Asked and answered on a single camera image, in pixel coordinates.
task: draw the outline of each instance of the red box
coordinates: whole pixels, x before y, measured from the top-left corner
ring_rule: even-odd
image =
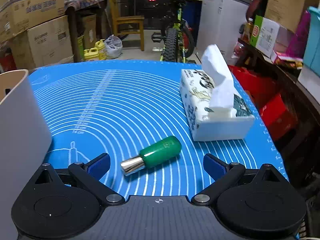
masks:
[[[284,103],[280,93],[273,97],[259,112],[274,141],[284,136],[298,123],[292,104],[290,102]]]
[[[14,63],[14,59],[12,54],[7,54],[4,57],[0,57],[0,65],[3,69],[3,72],[16,70],[16,64]]]
[[[253,102],[259,109],[263,107],[276,93],[279,86],[275,80],[263,77],[244,67],[228,66],[244,90],[250,92]]]

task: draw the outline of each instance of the metal screw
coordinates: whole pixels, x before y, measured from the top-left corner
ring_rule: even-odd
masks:
[[[205,203],[205,202],[208,202],[209,200],[210,200],[210,197],[208,195],[205,195],[205,194],[195,195],[195,201],[197,202]]]
[[[118,194],[111,194],[106,197],[106,200],[108,200],[109,202],[112,202],[112,203],[119,202],[121,199],[122,199],[122,197]]]

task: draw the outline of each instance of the green bottle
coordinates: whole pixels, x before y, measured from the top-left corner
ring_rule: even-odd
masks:
[[[125,176],[128,176],[144,168],[149,169],[157,166],[179,155],[180,151],[181,143],[179,140],[175,136],[169,136],[142,149],[138,156],[122,161],[120,165]]]

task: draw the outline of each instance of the crosshair marking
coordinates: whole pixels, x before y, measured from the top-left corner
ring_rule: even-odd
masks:
[[[162,203],[163,201],[164,201],[164,200],[161,199],[161,198],[157,198],[157,199],[155,200],[155,202],[158,203],[158,204]]]

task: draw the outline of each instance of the yellow plastic jug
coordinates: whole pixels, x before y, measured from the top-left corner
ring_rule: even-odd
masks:
[[[97,48],[85,49],[83,52],[84,52],[84,60],[85,61],[100,60],[99,51]]]
[[[103,43],[104,40],[97,41],[94,45],[99,50],[99,58],[100,60],[106,59],[106,51],[105,51],[105,45]]]

